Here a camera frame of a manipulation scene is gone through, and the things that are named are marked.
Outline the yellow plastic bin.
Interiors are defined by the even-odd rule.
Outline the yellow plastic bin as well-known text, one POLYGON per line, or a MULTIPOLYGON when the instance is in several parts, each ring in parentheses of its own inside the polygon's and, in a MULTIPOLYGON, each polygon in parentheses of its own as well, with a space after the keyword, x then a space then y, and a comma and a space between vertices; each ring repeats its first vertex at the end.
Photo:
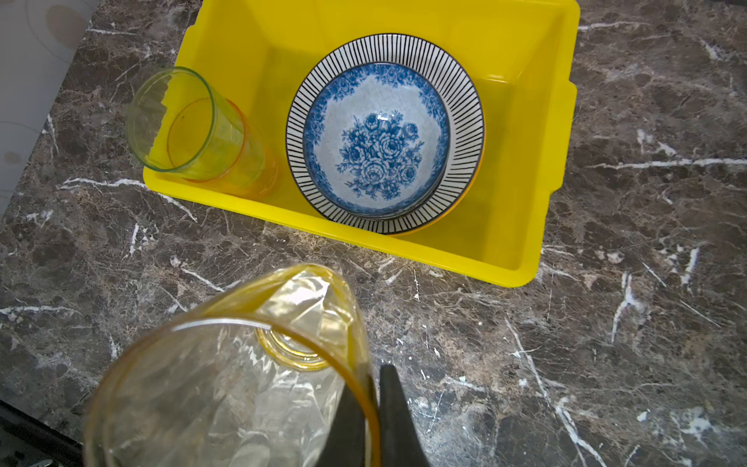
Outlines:
POLYGON ((459 272, 504 287, 537 274, 551 194, 562 184, 577 90, 573 1, 206 1, 177 63, 200 73, 248 118, 279 161, 260 200, 223 195, 151 169, 153 191, 459 272), (285 128, 307 73, 343 44, 404 33, 450 53, 473 80, 486 145, 475 180, 437 222, 377 235, 324 219, 291 175, 285 128))

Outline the pink translucent cup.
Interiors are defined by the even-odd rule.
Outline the pink translucent cup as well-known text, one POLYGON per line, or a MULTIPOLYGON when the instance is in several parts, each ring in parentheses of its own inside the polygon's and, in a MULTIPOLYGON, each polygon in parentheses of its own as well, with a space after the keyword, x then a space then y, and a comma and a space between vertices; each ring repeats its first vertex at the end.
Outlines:
POLYGON ((239 198, 270 192, 277 163, 235 103, 202 98, 174 118, 167 134, 169 173, 239 198))

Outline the green translucent cup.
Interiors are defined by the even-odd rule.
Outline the green translucent cup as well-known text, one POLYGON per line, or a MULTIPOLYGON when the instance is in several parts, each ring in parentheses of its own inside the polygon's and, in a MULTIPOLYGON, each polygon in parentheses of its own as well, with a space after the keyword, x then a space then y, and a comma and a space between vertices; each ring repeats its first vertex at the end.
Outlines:
POLYGON ((126 139, 144 167, 192 182, 250 185, 268 168, 243 112, 187 67, 145 81, 126 111, 126 139))

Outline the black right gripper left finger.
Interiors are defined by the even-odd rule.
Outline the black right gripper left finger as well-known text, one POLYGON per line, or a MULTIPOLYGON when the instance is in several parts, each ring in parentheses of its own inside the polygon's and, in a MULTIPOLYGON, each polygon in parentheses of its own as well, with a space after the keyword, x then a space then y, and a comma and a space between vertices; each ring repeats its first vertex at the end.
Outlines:
POLYGON ((366 418, 352 390, 346 385, 327 441, 316 467, 363 467, 366 450, 366 418))

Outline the amber translucent cup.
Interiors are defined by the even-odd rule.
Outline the amber translucent cup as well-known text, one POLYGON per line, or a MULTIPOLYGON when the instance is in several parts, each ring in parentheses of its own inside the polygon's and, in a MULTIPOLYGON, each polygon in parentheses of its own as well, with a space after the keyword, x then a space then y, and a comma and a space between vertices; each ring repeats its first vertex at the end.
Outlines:
POLYGON ((347 385, 381 464, 371 350, 346 281, 301 264, 171 319, 109 368, 86 417, 88 466, 315 466, 347 385))

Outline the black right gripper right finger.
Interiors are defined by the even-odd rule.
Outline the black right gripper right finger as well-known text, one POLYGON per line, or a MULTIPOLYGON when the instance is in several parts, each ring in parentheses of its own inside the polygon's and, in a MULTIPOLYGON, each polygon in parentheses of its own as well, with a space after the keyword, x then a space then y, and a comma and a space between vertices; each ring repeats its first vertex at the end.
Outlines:
POLYGON ((407 398, 396 367, 383 365, 379 372, 379 420, 383 466, 429 467, 419 443, 407 398))

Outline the white black-striped-rim plate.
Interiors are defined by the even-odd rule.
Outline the white black-striped-rim plate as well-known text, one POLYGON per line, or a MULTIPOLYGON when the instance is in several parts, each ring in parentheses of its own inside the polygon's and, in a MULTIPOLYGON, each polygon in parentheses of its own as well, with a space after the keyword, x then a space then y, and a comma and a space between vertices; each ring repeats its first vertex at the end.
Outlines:
POLYGON ((289 109, 285 145, 292 176, 303 197, 324 218, 382 235, 400 235, 428 226, 455 207, 468 191, 484 151, 484 111, 477 89, 462 65, 441 47, 399 33, 355 39, 322 58, 299 86, 289 109), (415 208, 391 218, 356 216, 327 200, 311 180, 303 153, 307 114, 319 93, 338 75, 359 65, 394 63, 414 70, 443 99, 451 124, 447 166, 435 189, 415 208))

